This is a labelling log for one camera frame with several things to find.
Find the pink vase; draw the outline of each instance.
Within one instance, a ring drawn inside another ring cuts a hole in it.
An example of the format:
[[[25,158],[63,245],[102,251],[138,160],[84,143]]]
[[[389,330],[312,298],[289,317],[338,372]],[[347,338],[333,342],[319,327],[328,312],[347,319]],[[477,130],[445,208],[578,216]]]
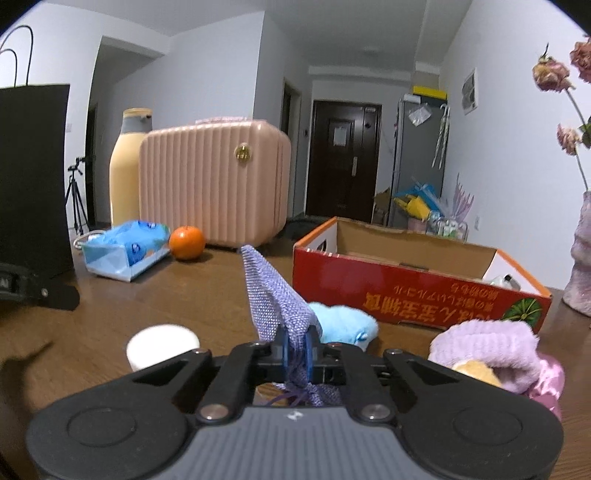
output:
[[[562,299],[573,310],[591,317],[591,192],[583,195],[581,218],[570,254],[574,267]]]

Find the purple cloth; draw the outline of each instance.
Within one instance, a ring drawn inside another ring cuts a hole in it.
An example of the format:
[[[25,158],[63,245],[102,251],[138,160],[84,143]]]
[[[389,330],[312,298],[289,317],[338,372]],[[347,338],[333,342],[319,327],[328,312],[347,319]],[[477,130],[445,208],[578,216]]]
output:
[[[539,353],[540,377],[524,393],[527,397],[547,407],[554,415],[562,420],[562,412],[558,400],[564,390],[564,369],[553,356]]]
[[[318,334],[322,328],[316,314],[300,295],[290,287],[279,272],[250,245],[240,249],[246,275],[246,289],[251,306],[252,323],[260,340],[275,338],[279,325],[287,330],[290,340],[288,381],[281,388],[306,398],[312,405],[340,405],[339,391],[329,385],[308,383],[304,367],[304,338],[308,327],[315,325]]]
[[[479,360],[495,371],[503,388],[521,394],[540,378],[537,346],[525,322],[469,320],[436,336],[429,360],[448,368]]]

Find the paper notice on door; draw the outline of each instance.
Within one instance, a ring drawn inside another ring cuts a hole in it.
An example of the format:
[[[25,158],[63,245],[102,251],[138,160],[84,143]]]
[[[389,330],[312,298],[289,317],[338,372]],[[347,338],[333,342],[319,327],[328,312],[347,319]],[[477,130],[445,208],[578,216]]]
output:
[[[347,133],[349,129],[346,127],[336,127],[335,135],[333,137],[333,147],[346,147],[347,146]]]

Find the wooden table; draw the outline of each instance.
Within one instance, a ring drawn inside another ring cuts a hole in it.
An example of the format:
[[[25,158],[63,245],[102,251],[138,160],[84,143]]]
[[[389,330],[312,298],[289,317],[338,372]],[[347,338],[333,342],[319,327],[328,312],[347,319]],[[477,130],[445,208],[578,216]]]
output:
[[[291,244],[265,252],[291,279]],[[24,447],[35,411],[58,398],[127,374],[125,345],[139,330],[176,323],[193,330],[214,355],[256,337],[249,315],[242,261],[233,252],[206,251],[195,263],[165,260],[125,284],[86,272],[74,253],[76,272],[67,280],[80,291],[74,312],[0,303],[0,451],[24,479],[36,478]],[[565,367],[561,399],[566,440],[553,480],[591,478],[591,330],[589,319],[556,294],[540,333],[540,349]],[[380,324],[370,352],[403,348],[426,356],[435,333]]]

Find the dried flower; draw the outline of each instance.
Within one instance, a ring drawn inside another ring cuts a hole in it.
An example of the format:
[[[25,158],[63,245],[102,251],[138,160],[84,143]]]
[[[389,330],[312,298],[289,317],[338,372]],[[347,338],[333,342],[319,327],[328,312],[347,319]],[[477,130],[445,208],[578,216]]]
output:
[[[591,37],[586,42],[578,41],[570,53],[570,62],[578,68],[579,78],[591,83]]]
[[[562,150],[567,155],[574,157],[577,154],[577,144],[581,143],[579,132],[575,128],[565,128],[559,124],[556,136],[558,137],[558,143],[562,147]]]
[[[548,47],[546,45],[546,51],[538,59],[538,63],[532,69],[534,73],[534,81],[540,90],[548,92],[562,92],[568,88],[574,88],[573,84],[570,83],[568,76],[570,75],[569,69],[562,62],[556,61],[552,57],[549,57]]]

